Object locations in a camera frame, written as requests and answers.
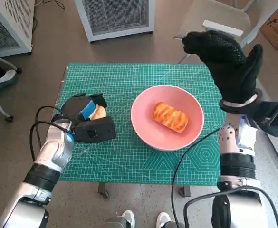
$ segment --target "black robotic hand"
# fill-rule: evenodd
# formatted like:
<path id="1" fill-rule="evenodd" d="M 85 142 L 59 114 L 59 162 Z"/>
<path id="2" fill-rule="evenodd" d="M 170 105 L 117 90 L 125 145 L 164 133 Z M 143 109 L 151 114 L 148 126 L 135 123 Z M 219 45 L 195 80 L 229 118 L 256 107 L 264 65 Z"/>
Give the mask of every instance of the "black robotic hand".
<path id="1" fill-rule="evenodd" d="M 190 32 L 182 43 L 186 53 L 197 54 L 209 68 L 225 101 L 243 104 L 255 94 L 262 65 L 260 44 L 245 57 L 234 38 L 223 32 Z"/>

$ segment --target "chair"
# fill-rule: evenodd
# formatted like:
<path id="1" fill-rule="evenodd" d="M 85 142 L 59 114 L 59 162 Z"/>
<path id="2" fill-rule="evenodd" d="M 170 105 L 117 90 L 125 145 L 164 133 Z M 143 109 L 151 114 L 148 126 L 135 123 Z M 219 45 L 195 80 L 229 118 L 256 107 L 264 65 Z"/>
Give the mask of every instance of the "chair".
<path id="1" fill-rule="evenodd" d="M 248 15 L 252 6 L 257 7 L 258 17 L 258 21 L 253 28 Z M 205 20 L 209 20 L 242 30 L 243 34 L 235 39 L 241 47 L 244 47 L 254 40 L 260 27 L 277 9 L 278 0 L 251 0 L 243 9 L 237 9 L 214 0 L 194 0 L 184 17 L 178 35 L 174 38 L 180 39 L 191 31 L 204 31 L 202 24 Z M 186 54 L 179 63 L 184 62 L 189 56 L 190 54 Z"/>
<path id="2" fill-rule="evenodd" d="M 7 64 L 7 65 L 9 65 L 10 67 L 12 67 L 12 69 L 15 71 L 15 73 L 21 74 L 21 72 L 22 72 L 22 69 L 21 69 L 21 68 L 16 68 L 16 66 L 14 66 L 12 63 L 10 63 L 10 62 L 8 62 L 8 61 L 2 59 L 2 58 L 0 58 L 0 61 L 3 62 L 3 63 L 5 63 L 5 64 Z M 5 116 L 5 120 L 6 120 L 7 122 L 12 122 L 12 121 L 13 121 L 13 116 L 7 114 L 7 113 L 2 109 L 1 105 L 0 105 L 0 112 Z"/>

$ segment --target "white sneaker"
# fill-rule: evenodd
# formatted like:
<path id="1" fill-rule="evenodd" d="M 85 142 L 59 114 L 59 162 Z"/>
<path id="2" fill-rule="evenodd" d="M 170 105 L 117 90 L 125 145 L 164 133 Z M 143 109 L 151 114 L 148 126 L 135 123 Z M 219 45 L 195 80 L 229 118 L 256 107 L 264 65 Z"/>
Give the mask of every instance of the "white sneaker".
<path id="1" fill-rule="evenodd" d="M 126 219 L 132 228 L 135 226 L 134 213 L 131 210 L 126 210 L 123 212 L 122 217 Z"/>
<path id="2" fill-rule="evenodd" d="M 171 221 L 171 217 L 166 212 L 161 212 L 157 218 L 156 228 L 161 228 L 168 221 Z"/>
<path id="3" fill-rule="evenodd" d="M 3 77 L 0 77 L 0 89 L 17 82 L 15 70 L 8 70 Z"/>

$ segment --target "bread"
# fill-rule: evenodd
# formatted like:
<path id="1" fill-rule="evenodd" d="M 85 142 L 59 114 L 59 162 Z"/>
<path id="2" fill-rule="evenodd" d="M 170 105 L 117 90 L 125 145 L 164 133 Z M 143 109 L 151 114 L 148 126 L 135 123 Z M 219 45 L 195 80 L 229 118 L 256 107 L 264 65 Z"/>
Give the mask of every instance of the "bread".
<path id="1" fill-rule="evenodd" d="M 153 119 L 178 133 L 182 133 L 188 123 L 184 112 L 175 110 L 164 102 L 157 103 L 153 108 Z"/>
<path id="2" fill-rule="evenodd" d="M 106 114 L 105 108 L 97 104 L 96 109 L 89 116 L 89 118 L 90 118 L 90 120 L 96 120 L 96 119 L 100 119 L 100 118 L 103 118 L 106 116 L 107 116 L 107 114 Z"/>

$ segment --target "table leg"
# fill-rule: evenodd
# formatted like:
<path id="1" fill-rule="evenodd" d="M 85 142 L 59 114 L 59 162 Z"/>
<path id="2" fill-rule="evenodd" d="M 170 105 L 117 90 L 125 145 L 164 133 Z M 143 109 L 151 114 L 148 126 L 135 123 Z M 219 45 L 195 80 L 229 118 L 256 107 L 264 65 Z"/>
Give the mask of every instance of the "table leg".
<path id="1" fill-rule="evenodd" d="M 190 197 L 191 196 L 191 186 L 190 185 L 184 185 L 182 186 L 179 191 L 179 195 L 182 197 Z"/>
<path id="2" fill-rule="evenodd" d="M 106 183 L 104 182 L 99 182 L 99 186 L 97 188 L 97 193 L 101 194 L 104 199 L 109 198 L 109 193 L 106 190 Z"/>

